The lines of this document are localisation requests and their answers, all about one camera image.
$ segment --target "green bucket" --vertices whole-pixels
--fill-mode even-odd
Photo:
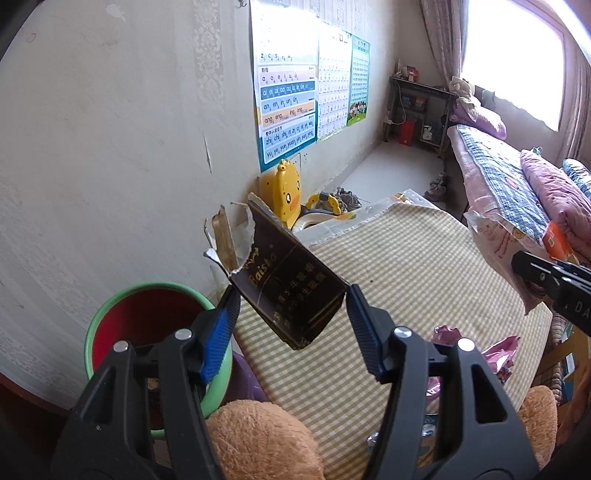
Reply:
[[[116,293],[96,312],[86,332],[84,363],[88,379],[118,340],[129,340],[134,346],[161,342],[176,330],[190,326],[200,312],[213,308],[199,292],[178,283],[148,282]],[[228,344],[220,371],[201,401],[205,418],[222,403],[231,373],[232,347]],[[162,429],[151,433],[154,438],[164,438]]]

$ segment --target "red box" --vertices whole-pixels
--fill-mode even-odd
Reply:
[[[410,146],[413,143],[414,122],[406,120],[400,127],[400,138],[398,141],[402,145]]]

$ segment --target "pink pillow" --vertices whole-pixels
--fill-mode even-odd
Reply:
[[[477,106],[475,111],[478,118],[476,118],[476,121],[474,122],[468,116],[466,110],[464,110],[464,107],[460,105],[459,102],[456,102],[456,106],[453,109],[453,114],[451,115],[450,120],[458,124],[464,124],[468,125],[469,127],[477,128],[481,132],[492,135],[499,140],[504,140],[507,138],[507,129],[498,113],[495,113],[488,108],[484,108],[483,106]]]
[[[522,150],[521,168],[550,220],[566,234],[570,245],[591,259],[591,202],[566,173],[539,155]]]

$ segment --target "pink blanket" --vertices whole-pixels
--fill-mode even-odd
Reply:
[[[522,150],[521,168],[544,210],[566,235],[582,263],[591,260],[591,202],[562,170]]]

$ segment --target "stuffed animal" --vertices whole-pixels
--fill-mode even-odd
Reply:
[[[278,405],[236,400],[206,424],[227,480],[324,480],[312,433]]]
[[[550,461],[556,442],[558,412],[554,394],[545,385],[530,388],[518,414],[542,469]]]

